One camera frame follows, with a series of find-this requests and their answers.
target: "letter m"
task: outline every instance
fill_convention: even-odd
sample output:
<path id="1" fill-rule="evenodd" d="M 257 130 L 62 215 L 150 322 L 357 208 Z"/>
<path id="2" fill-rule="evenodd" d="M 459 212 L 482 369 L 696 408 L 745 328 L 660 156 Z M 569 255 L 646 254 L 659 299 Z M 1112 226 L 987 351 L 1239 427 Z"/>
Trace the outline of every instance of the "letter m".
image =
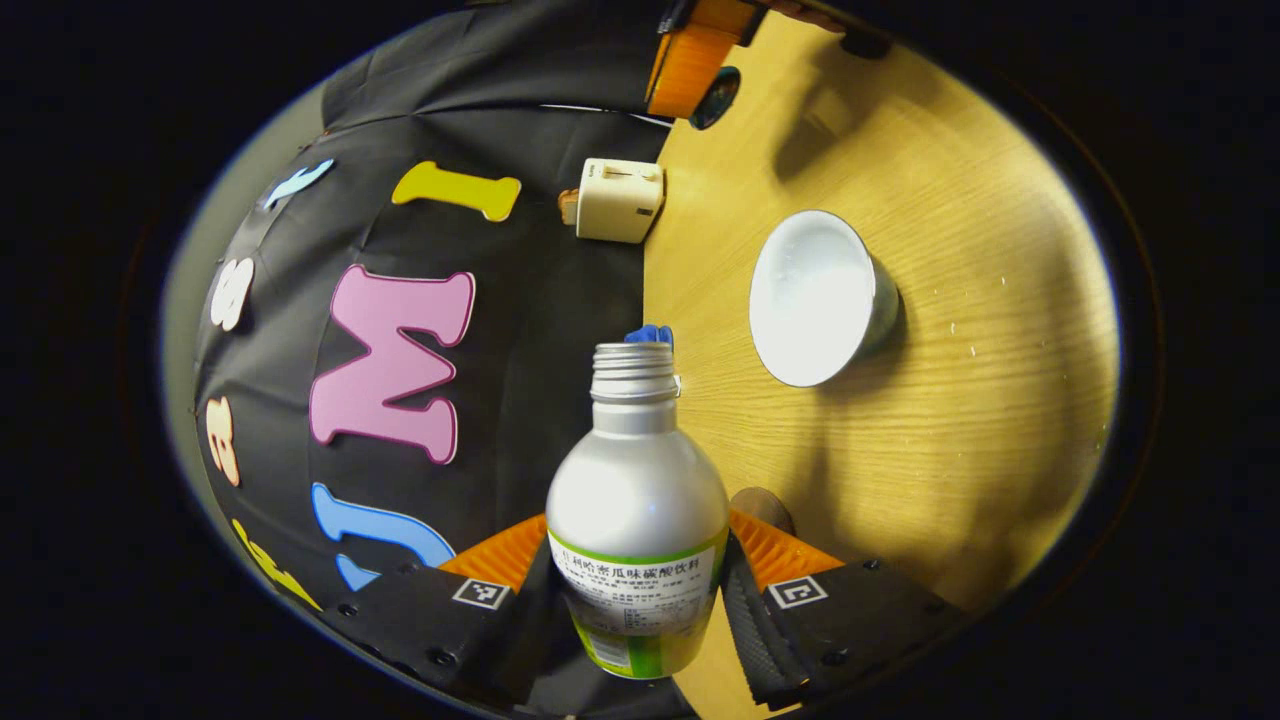
<path id="1" fill-rule="evenodd" d="M 329 445 L 338 433 L 413 445 L 431 462 L 447 464 L 458 450 L 453 404 L 434 398 L 425 409 L 392 405 L 457 374 L 453 365 L 404 331 L 435 336 L 444 347 L 462 341 L 471 323 L 475 277 L 447 281 L 389 278 L 352 265 L 338 281 L 330 314 L 369 352 L 321 374 L 311 386 L 311 434 Z"/>

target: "wooden table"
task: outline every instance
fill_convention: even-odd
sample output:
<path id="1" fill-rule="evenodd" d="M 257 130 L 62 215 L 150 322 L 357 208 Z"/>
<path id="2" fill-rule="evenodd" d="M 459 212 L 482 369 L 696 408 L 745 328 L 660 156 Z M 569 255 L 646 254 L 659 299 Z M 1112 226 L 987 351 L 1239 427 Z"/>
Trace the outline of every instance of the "wooden table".
<path id="1" fill-rule="evenodd" d="M 726 63 L 742 72 L 728 114 L 677 123 L 645 322 L 675 331 L 680 424 L 730 495 L 767 487 L 801 539 L 980 610 L 1036 566 L 1098 468 L 1119 373 L 1110 279 L 1068 186 L 998 110 L 908 49 L 869 61 L 837 42 L 769 17 Z M 797 389 L 760 364 L 748 292 L 765 237 L 804 209 L 859 232 L 902 316 L 877 354 Z M 721 609 L 676 679 L 705 717 L 769 715 Z"/>

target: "foam letter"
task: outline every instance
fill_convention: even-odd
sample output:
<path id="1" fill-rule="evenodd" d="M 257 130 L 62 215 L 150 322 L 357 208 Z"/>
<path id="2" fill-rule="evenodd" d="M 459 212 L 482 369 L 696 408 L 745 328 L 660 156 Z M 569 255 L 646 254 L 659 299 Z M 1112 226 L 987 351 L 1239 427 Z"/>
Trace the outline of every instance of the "foam letter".
<path id="1" fill-rule="evenodd" d="M 307 603 L 311 607 L 320 610 L 320 606 L 316 605 L 316 601 L 311 600 L 311 596 L 307 594 L 307 591 L 302 589 L 302 585 L 298 584 L 296 579 L 293 579 L 293 575 L 276 568 L 275 561 L 271 560 L 271 556 L 268 555 L 265 550 L 262 550 L 256 542 L 250 542 L 248 534 L 244 533 L 244 528 L 239 524 L 239 520 L 232 519 L 232 527 L 236 528 L 236 534 L 241 537 L 241 542 L 244 543 L 244 547 L 248 550 L 248 553 L 253 556 L 253 561 L 257 562 L 257 566 L 261 568 L 264 573 L 266 573 L 268 578 L 271 578 L 276 583 L 280 583 L 282 585 L 288 588 L 289 592 L 307 601 Z"/>
<path id="2" fill-rule="evenodd" d="M 333 293 L 334 322 L 369 348 L 311 386 L 311 434 L 321 445 L 351 433 L 413 445 L 433 462 L 457 452 L 453 404 L 435 398 L 424 410 L 396 407 L 401 397 L 453 379 L 453 365 L 413 342 L 406 329 L 429 332 L 444 347 L 462 341 L 471 323 L 475 278 L 456 273 L 447 281 L 371 275 L 347 268 Z"/>
<path id="3" fill-rule="evenodd" d="M 500 223 L 511 215 L 520 195 L 516 178 L 477 178 L 465 173 L 442 170 L 428 160 L 410 168 L 392 191 L 392 202 L 403 205 L 413 200 L 439 200 L 480 210 L 484 219 Z"/>
<path id="4" fill-rule="evenodd" d="M 311 486 L 311 506 L 315 509 L 320 529 L 332 541 L 340 541 L 343 536 L 352 534 L 401 544 L 412 550 L 422 565 L 431 568 L 447 562 L 454 556 L 453 548 L 440 537 L 440 533 L 417 518 L 337 500 L 321 483 Z M 339 556 L 338 569 L 342 570 L 343 565 Z M 366 575 L 370 573 L 362 568 L 358 570 Z M 364 579 L 365 583 L 372 579 L 361 574 L 356 574 L 356 578 L 348 578 L 343 573 L 343 578 L 352 589 L 360 589 L 352 583 L 352 579 Z"/>
<path id="5" fill-rule="evenodd" d="M 209 400 L 205 406 L 205 430 L 209 433 L 209 452 L 214 456 L 214 466 L 227 475 L 233 487 L 239 487 L 239 465 L 236 464 L 236 450 L 232 447 L 232 405 L 225 397 Z"/>
<path id="6" fill-rule="evenodd" d="M 360 588 L 374 582 L 374 578 L 381 575 L 381 573 L 374 573 L 372 570 L 365 570 L 356 561 L 347 557 L 346 555 L 338 556 L 338 574 L 342 579 L 347 582 L 347 587 L 358 591 Z"/>
<path id="7" fill-rule="evenodd" d="M 283 200 L 293 195 L 294 192 L 306 188 L 308 184 L 320 179 L 320 176 L 325 174 L 325 172 L 328 172 L 330 167 L 333 167 L 332 158 L 316 165 L 316 169 L 314 170 L 307 170 L 306 168 L 302 168 L 301 170 L 293 173 L 293 177 L 275 186 L 275 190 L 271 191 L 271 196 L 266 199 L 266 202 L 262 204 L 262 208 L 270 210 L 271 205 L 275 205 L 276 200 Z"/>
<path id="8" fill-rule="evenodd" d="M 209 302 L 209 319 L 215 325 L 221 325 L 224 331 L 230 331 L 239 323 L 241 311 L 244 309 L 244 297 L 248 295 L 248 286 L 253 282 L 253 259 L 228 260 L 218 275 L 218 286 L 214 288 L 214 297 Z"/>

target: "bowl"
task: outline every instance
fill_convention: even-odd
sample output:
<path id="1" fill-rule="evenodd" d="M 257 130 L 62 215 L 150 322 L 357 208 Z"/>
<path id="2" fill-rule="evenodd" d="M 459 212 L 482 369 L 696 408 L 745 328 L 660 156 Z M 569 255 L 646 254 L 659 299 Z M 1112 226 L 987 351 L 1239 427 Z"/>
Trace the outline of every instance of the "bowl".
<path id="1" fill-rule="evenodd" d="M 874 347 L 897 320 L 897 288 L 838 215 L 804 210 L 769 233 L 755 261 L 751 340 L 778 380 L 813 387 Z"/>

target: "orange object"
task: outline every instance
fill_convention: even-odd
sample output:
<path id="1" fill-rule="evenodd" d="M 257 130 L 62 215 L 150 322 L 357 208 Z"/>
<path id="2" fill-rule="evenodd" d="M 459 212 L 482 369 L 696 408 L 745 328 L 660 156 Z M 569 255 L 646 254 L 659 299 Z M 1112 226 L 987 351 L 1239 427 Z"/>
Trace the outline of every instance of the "orange object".
<path id="1" fill-rule="evenodd" d="M 755 6 L 741 0 L 698 3 L 685 27 L 662 37 L 645 91 L 649 113 L 691 115 L 754 14 Z"/>
<path id="2" fill-rule="evenodd" d="M 566 225 L 577 224 L 577 196 L 580 195 L 579 188 L 566 190 L 559 193 L 556 199 L 556 205 L 561 209 L 561 222 Z"/>
<path id="3" fill-rule="evenodd" d="M 511 585 L 511 589 L 520 592 L 520 585 L 525 583 L 529 568 L 534 564 L 534 555 L 544 537 L 547 537 L 547 515 L 534 515 L 471 546 L 440 565 L 440 570 L 486 583 Z"/>
<path id="4" fill-rule="evenodd" d="M 756 520 L 750 515 L 730 510 L 728 525 L 751 564 L 755 587 L 764 588 L 785 580 L 794 580 L 844 565 L 840 560 L 800 541 L 795 536 Z"/>

